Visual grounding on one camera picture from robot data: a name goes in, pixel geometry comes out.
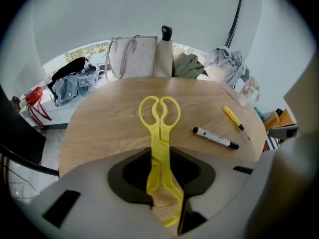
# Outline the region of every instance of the yellow plastic scissors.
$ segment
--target yellow plastic scissors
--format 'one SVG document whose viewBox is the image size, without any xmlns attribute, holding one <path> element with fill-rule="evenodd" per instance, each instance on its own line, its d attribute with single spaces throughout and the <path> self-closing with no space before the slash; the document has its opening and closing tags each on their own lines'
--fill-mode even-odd
<svg viewBox="0 0 319 239">
<path fill-rule="evenodd" d="M 156 122 L 153 125 L 147 124 L 142 117 L 142 107 L 147 100 L 155 100 L 155 103 L 152 106 L 152 115 L 154 116 Z M 166 125 L 164 119 L 167 116 L 167 105 L 164 103 L 164 100 L 172 101 L 177 108 L 177 119 L 172 125 Z M 163 108 L 163 114 L 161 118 L 157 114 L 157 106 L 161 105 Z M 162 183 L 164 188 L 171 191 L 173 195 L 178 199 L 178 212 L 174 216 L 164 221 L 164 226 L 169 227 L 180 219 L 180 213 L 183 203 L 183 194 L 174 186 L 171 176 L 170 163 L 169 163 L 169 132 L 177 124 L 180 118 L 180 107 L 178 102 L 171 97 L 162 97 L 160 100 L 158 97 L 149 96 L 144 98 L 140 104 L 139 115 L 142 123 L 152 135 L 152 169 L 149 175 L 149 183 L 147 185 L 147 193 L 154 191 L 158 188 L 160 183 L 160 169 L 159 163 L 161 163 L 162 168 Z"/>
</svg>

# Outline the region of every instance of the wooden table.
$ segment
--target wooden table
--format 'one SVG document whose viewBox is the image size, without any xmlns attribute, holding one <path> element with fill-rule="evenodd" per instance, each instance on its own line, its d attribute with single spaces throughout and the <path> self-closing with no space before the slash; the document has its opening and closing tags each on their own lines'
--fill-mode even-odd
<svg viewBox="0 0 319 239">
<path fill-rule="evenodd" d="M 265 127 L 253 108 L 242 108 L 215 82 L 179 78 L 130 78 L 108 83 L 87 98 L 74 112 L 60 152 L 60 176 L 91 160 L 151 145 L 150 132 L 139 118 L 139 105 L 146 96 L 170 96 L 181 108 L 178 124 L 169 136 L 170 146 L 184 147 L 209 155 L 257 161 L 266 139 Z M 144 118 L 151 123 L 152 102 L 146 103 Z M 165 123 L 176 119 L 167 102 Z M 228 106 L 245 127 L 251 141 L 223 111 Z M 201 127 L 239 144 L 238 150 L 195 135 Z M 160 219 L 170 218 L 176 208 L 173 197 L 156 206 Z"/>
</svg>

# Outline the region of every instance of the bag handle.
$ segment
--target bag handle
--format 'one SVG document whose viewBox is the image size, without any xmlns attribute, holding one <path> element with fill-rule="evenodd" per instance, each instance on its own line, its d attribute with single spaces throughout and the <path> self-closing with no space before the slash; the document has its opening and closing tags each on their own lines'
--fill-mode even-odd
<svg viewBox="0 0 319 239">
<path fill-rule="evenodd" d="M 36 111 L 37 113 L 39 113 L 42 117 L 44 117 L 45 119 L 51 121 L 52 119 L 51 119 L 50 116 L 45 112 L 45 110 L 44 110 L 44 108 L 43 108 L 43 106 L 42 106 L 42 104 L 41 104 L 41 100 L 42 100 L 42 96 L 41 96 L 41 97 L 39 98 L 39 100 L 38 100 L 37 109 L 35 109 L 34 107 L 33 107 L 33 108 L 34 108 L 35 111 Z"/>
<path fill-rule="evenodd" d="M 106 70 L 105 70 L 105 78 L 108 82 L 111 82 L 108 78 L 108 75 L 107 75 L 107 68 L 108 66 L 110 67 L 111 71 L 112 71 L 112 74 L 114 75 L 114 77 L 116 78 L 123 78 L 124 74 L 125 74 L 125 71 L 126 71 L 126 60 L 127 60 L 127 53 L 128 53 L 128 49 L 129 49 L 129 45 L 130 43 L 137 37 L 137 36 L 140 36 L 140 35 L 134 35 L 133 37 L 131 37 L 128 42 L 125 44 L 125 47 L 124 47 L 124 50 L 123 50 L 123 55 L 122 55 L 122 59 L 121 59 L 121 65 L 120 65 L 120 72 L 119 74 L 117 74 L 114 70 L 113 70 L 113 67 L 111 65 L 111 60 L 110 60 L 110 50 L 111 50 L 111 46 L 113 44 L 113 42 L 117 41 L 118 39 L 121 39 L 120 37 L 119 38 L 114 38 L 111 40 L 110 42 L 110 45 L 109 45 L 109 48 L 108 48 L 108 51 L 106 53 L 106 58 L 105 58 L 105 67 L 106 67 Z"/>
<path fill-rule="evenodd" d="M 35 109 L 33 106 L 29 106 L 28 109 L 27 109 L 27 111 L 28 111 L 30 117 L 34 120 L 35 123 L 37 123 L 37 124 L 40 126 L 40 128 L 42 128 L 42 129 L 45 128 L 45 127 L 44 127 L 44 124 L 43 124 L 43 123 L 37 118 L 37 116 L 34 114 L 32 108 Z"/>
</svg>

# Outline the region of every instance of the beige bag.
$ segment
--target beige bag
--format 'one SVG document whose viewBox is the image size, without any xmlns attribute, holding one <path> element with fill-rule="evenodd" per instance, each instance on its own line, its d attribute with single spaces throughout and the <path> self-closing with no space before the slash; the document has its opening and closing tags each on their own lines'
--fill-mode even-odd
<svg viewBox="0 0 319 239">
<path fill-rule="evenodd" d="M 157 36 L 111 39 L 106 53 L 105 67 L 118 78 L 153 76 Z"/>
</svg>

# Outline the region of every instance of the screwdriver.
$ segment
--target screwdriver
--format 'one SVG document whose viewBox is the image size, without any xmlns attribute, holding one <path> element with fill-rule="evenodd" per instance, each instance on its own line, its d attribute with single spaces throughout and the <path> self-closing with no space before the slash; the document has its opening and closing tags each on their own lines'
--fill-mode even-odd
<svg viewBox="0 0 319 239">
<path fill-rule="evenodd" d="M 249 138 L 249 136 L 246 134 L 246 132 L 244 130 L 243 124 L 240 122 L 240 120 L 237 118 L 237 116 L 234 115 L 234 113 L 227 106 L 224 106 L 223 110 L 224 110 L 224 112 L 227 113 L 227 115 L 232 119 L 232 121 L 235 122 L 235 124 L 239 127 L 239 129 L 242 130 L 245 133 L 245 135 L 247 136 L 247 138 L 251 141 L 251 139 Z"/>
</svg>

